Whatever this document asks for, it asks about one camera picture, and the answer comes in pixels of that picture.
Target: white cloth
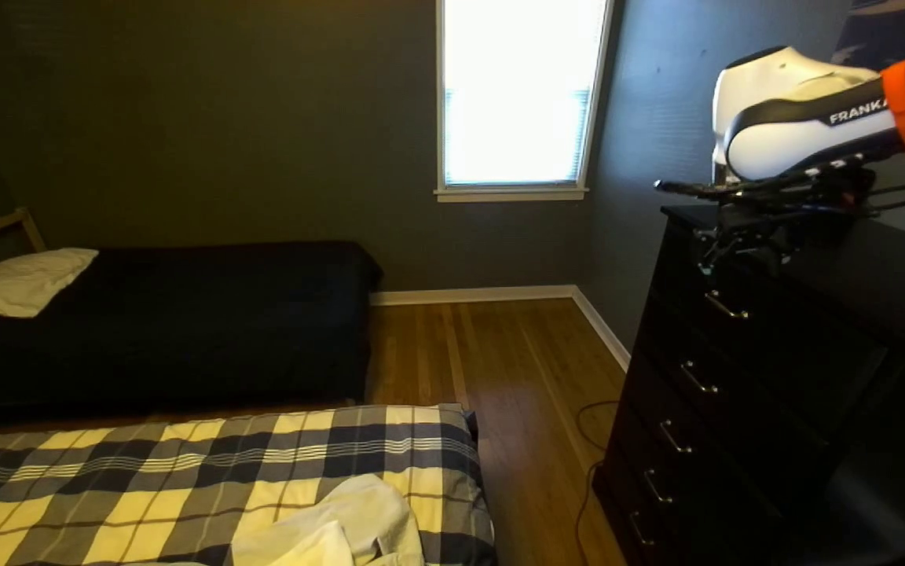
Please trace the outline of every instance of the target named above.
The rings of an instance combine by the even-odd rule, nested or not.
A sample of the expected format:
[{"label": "white cloth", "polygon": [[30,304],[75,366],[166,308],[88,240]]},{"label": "white cloth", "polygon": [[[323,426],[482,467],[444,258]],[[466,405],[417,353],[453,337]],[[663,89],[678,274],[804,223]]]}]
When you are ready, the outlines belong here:
[{"label": "white cloth", "polygon": [[408,500],[376,475],[355,475],[317,506],[238,533],[232,566],[420,566]]}]

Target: baseboard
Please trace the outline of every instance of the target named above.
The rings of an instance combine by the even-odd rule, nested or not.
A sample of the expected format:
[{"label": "baseboard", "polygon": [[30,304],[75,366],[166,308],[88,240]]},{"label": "baseboard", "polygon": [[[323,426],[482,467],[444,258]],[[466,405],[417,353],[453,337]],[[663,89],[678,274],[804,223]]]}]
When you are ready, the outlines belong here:
[{"label": "baseboard", "polygon": [[592,297],[575,286],[573,301],[578,304],[578,311],[585,315],[585,320],[599,333],[599,339],[607,343],[609,355],[617,357],[617,365],[621,371],[632,366],[632,349],[613,333],[613,325],[607,322],[607,316],[592,304]]},{"label": "baseboard", "polygon": [[573,297],[585,320],[598,330],[621,371],[632,366],[632,349],[613,333],[607,316],[578,286],[468,286],[468,288],[387,288],[375,292],[370,304],[449,304],[449,301],[541,301]]},{"label": "baseboard", "polygon": [[466,288],[387,288],[375,304],[445,304],[445,301],[541,301],[573,297],[575,286],[466,286]]}]

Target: drawer handle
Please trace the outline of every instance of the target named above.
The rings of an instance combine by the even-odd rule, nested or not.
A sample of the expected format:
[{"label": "drawer handle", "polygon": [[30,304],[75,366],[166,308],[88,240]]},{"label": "drawer handle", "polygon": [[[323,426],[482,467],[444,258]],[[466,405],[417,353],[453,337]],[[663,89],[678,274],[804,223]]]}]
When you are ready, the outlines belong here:
[{"label": "drawer handle", "polygon": [[645,485],[648,485],[648,491],[652,491],[652,496],[660,504],[660,506],[672,506],[677,500],[672,496],[666,496],[657,485],[653,485],[653,477],[657,477],[657,467],[645,467]]},{"label": "drawer handle", "polygon": [[672,434],[672,419],[663,419],[663,422],[660,422],[660,429],[663,429],[666,442],[672,446],[672,451],[695,451],[692,442],[678,442],[678,440],[677,440],[677,434]]},{"label": "drawer handle", "polygon": [[703,292],[703,301],[712,304],[721,315],[733,316],[733,320],[748,320],[751,315],[748,311],[736,311],[724,301],[724,292],[721,288],[707,288]]},{"label": "drawer handle", "polygon": [[641,532],[641,511],[637,510],[632,510],[630,523],[632,523],[637,545],[653,548],[653,537],[645,537],[645,532]]},{"label": "drawer handle", "polygon": [[697,362],[692,362],[692,357],[678,365],[678,375],[683,375],[695,389],[700,389],[703,395],[724,394],[718,383],[703,383],[703,380],[700,380]]}]

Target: bed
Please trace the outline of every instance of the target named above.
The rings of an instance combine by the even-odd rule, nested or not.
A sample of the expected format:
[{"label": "bed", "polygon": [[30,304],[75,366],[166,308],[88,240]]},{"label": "bed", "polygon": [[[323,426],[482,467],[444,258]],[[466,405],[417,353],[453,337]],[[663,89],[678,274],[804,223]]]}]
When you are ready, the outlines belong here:
[{"label": "bed", "polygon": [[[11,227],[44,249],[24,210]],[[41,254],[64,252],[78,274],[41,311],[0,315],[0,408],[364,395],[379,266],[355,242]]]},{"label": "bed", "polygon": [[408,504],[424,562],[493,562],[459,405],[0,434],[0,562],[238,562],[243,539],[364,475]]}]

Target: black bedspread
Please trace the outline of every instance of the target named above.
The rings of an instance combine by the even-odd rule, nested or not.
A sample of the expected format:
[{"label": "black bedspread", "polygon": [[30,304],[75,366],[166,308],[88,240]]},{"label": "black bedspread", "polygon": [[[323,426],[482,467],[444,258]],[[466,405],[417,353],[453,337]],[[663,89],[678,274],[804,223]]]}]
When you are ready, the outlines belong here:
[{"label": "black bedspread", "polygon": [[103,249],[0,316],[0,405],[362,399],[376,279],[351,242]]}]

